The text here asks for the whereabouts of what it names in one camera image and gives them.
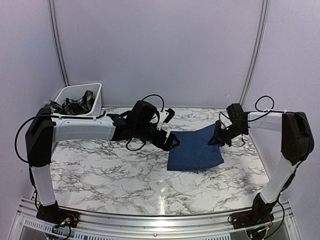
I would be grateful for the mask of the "right aluminium corner post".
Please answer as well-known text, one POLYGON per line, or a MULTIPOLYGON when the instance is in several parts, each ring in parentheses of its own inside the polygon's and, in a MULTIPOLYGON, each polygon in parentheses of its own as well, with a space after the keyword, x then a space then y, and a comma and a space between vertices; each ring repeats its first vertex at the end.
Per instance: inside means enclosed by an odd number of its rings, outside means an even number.
POLYGON ((251 55, 251 59, 249 62, 246 78, 245 78, 244 85, 243 85, 242 92, 241 92, 240 99, 239 99, 239 103, 241 106, 244 106, 244 104, 246 102, 251 84, 254 79, 255 69, 257 66, 259 54, 262 49, 264 35, 265 35, 266 23, 267 23, 267 18, 268 18, 269 3, 270 3, 269 0, 262 0, 261 1, 258 28, 257 28, 257 32, 256 32, 254 45, 253 45, 253 51, 252 51, 252 55, 251 55))

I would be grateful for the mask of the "plaid black white garment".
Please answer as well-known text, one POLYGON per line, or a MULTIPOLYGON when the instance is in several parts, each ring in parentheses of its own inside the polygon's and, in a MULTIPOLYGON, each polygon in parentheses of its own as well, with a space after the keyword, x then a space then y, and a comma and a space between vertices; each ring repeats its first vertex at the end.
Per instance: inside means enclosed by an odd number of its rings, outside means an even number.
POLYGON ((86 90, 82 98, 74 100, 66 97, 63 104, 59 104, 56 101, 48 100, 45 104, 45 108, 49 108, 52 114, 61 115, 83 115, 88 114, 94 105, 95 98, 94 93, 90 90, 86 90))

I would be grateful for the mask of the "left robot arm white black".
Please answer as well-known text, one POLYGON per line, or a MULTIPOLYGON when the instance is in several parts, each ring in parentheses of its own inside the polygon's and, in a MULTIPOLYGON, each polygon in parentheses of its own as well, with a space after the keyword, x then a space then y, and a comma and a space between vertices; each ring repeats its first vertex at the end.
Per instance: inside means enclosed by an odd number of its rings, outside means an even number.
POLYGON ((138 139, 143 144, 169 152, 178 147, 180 141, 172 132, 162 129, 175 115, 171 108, 158 111, 151 103, 138 100, 131 110, 121 114, 99 116, 70 116, 51 113, 48 107, 41 108, 37 115, 26 120, 29 127, 25 133, 26 159, 30 181, 39 197, 37 216, 58 223, 74 213, 64 213, 59 207, 53 190, 50 164, 52 146, 55 142, 69 140, 108 140, 112 142, 138 139))

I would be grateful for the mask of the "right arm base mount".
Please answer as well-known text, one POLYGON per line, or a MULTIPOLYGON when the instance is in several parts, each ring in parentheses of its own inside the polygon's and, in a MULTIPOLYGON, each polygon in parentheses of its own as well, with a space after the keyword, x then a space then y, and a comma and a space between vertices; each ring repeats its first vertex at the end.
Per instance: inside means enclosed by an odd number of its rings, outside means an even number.
POLYGON ((272 212, 256 213, 253 210, 234 212, 227 219, 235 230, 270 223, 273 220, 274 215, 272 212))

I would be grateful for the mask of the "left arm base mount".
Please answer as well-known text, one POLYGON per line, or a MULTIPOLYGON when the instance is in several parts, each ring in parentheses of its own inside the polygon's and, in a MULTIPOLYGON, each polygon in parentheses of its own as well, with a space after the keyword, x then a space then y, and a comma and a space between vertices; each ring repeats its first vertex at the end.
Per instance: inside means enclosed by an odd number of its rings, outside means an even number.
POLYGON ((46 221, 55 224, 59 227, 71 227, 76 228, 78 225, 80 213, 68 209, 59 209, 58 213, 43 213, 37 212, 36 218, 42 221, 46 221))

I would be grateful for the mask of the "aluminium front rail frame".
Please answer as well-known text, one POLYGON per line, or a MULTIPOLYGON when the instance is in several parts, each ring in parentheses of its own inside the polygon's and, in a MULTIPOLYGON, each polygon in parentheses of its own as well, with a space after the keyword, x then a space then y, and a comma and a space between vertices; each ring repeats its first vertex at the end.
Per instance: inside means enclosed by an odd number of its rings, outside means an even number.
POLYGON ((196 215, 143 216, 78 210, 77 226, 54 228, 54 224, 36 217, 31 199, 22 199, 9 240, 45 240, 69 237, 71 240, 300 240, 288 202, 276 205, 272 222, 235 229, 231 212, 196 215))

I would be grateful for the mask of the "blue t-shirt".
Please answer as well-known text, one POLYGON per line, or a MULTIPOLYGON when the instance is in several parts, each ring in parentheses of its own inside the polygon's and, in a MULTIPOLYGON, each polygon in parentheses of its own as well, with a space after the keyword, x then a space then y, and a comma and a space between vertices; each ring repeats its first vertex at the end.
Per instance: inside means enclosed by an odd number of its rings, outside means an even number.
POLYGON ((196 172, 208 170, 224 163, 219 146, 208 145, 216 125, 211 124, 193 131, 174 131, 179 146, 169 151, 167 170, 196 172))

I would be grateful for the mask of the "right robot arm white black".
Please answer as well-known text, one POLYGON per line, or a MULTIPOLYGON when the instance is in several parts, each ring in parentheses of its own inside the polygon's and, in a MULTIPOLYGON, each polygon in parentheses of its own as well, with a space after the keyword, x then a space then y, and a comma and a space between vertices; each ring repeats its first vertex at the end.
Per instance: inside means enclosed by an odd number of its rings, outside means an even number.
POLYGON ((248 135, 251 129, 263 129, 281 133, 279 163, 263 190, 253 200, 252 209, 246 212, 252 224, 258 224, 269 214, 281 193, 292 183, 300 164, 314 149, 314 138, 304 112, 292 111, 244 111, 239 103, 226 109, 231 124, 222 127, 220 120, 208 145, 231 146, 233 138, 248 135))

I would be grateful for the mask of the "white plastic laundry bin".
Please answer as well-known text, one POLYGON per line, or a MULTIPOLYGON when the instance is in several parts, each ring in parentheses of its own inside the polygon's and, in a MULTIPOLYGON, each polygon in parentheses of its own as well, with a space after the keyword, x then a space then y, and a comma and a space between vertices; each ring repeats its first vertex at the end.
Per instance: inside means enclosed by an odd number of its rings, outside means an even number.
POLYGON ((85 92, 89 90, 93 92, 94 103, 91 107, 91 110, 85 114, 79 114, 79 117, 91 117, 99 116, 102 109, 102 84, 101 83, 88 83, 88 84, 79 84, 71 85, 61 89, 54 101, 62 105, 66 98, 72 100, 80 100, 85 92))

